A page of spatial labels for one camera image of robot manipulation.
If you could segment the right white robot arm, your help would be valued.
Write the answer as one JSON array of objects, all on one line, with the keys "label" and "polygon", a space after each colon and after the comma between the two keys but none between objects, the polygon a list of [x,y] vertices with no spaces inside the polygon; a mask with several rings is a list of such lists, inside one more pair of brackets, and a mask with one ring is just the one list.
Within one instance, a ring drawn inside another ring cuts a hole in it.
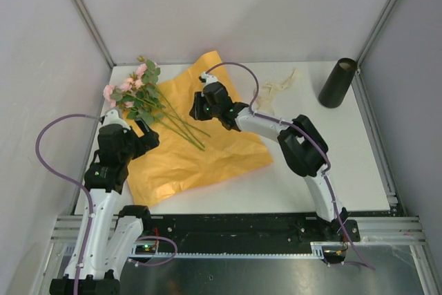
[{"label": "right white robot arm", "polygon": [[315,204],[319,234],[335,240],[343,233],[347,210],[338,200],[328,171],[328,146],[305,115],[288,122],[253,112],[250,105],[233,102],[227,88],[209,75],[194,95],[189,115],[200,121],[216,118],[227,130],[254,133],[279,144],[287,166],[304,179]]}]

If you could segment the cream printed ribbon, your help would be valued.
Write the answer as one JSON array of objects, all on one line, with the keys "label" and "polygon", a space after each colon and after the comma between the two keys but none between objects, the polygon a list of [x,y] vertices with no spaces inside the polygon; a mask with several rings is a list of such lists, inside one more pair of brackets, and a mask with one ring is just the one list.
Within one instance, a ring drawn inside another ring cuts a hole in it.
[{"label": "cream printed ribbon", "polygon": [[287,90],[297,80],[298,69],[295,68],[293,72],[285,77],[281,82],[265,82],[259,84],[253,91],[253,96],[256,97],[253,102],[254,109],[260,113],[267,113],[274,115],[273,101],[276,95]]}]

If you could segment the pink rose flower stem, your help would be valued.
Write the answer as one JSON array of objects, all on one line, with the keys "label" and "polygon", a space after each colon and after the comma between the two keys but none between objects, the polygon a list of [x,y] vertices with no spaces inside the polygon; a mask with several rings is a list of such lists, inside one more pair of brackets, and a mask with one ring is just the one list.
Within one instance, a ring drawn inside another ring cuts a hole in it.
[{"label": "pink rose flower stem", "polygon": [[152,60],[140,55],[137,57],[138,67],[126,83],[129,85],[125,96],[125,108],[132,119],[144,118],[147,122],[158,123],[168,130],[197,146],[204,143],[197,137],[198,133],[209,136],[208,133],[189,124],[178,114],[165,93],[158,86],[161,73],[160,67]]}]

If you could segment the orange flower bouquet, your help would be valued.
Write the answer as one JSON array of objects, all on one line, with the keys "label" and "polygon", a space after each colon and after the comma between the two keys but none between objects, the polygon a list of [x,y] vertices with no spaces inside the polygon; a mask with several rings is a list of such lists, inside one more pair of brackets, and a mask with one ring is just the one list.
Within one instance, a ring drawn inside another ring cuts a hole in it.
[{"label": "orange flower bouquet", "polygon": [[128,187],[135,204],[152,207],[188,189],[230,180],[273,162],[256,134],[228,131],[217,119],[201,122],[189,115],[194,94],[201,89],[198,77],[210,68],[227,88],[231,99],[241,100],[227,70],[219,65],[221,61],[217,51],[205,53],[176,78],[159,85],[171,108],[191,125],[191,130],[204,143],[204,149],[199,150],[174,133],[168,118],[154,124],[160,145],[128,167]]}]

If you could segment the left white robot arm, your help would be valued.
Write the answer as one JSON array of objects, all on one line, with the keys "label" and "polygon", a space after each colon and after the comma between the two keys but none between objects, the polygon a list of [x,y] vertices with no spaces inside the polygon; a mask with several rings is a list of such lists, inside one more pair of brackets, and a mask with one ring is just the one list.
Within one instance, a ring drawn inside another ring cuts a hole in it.
[{"label": "left white robot arm", "polygon": [[152,233],[150,212],[142,205],[124,206],[115,233],[110,233],[129,163],[160,143],[158,133],[144,120],[135,123],[142,136],[119,117],[102,119],[98,149],[84,174],[87,203],[75,250],[63,277],[52,279],[50,294],[118,294],[119,277],[133,244]]}]

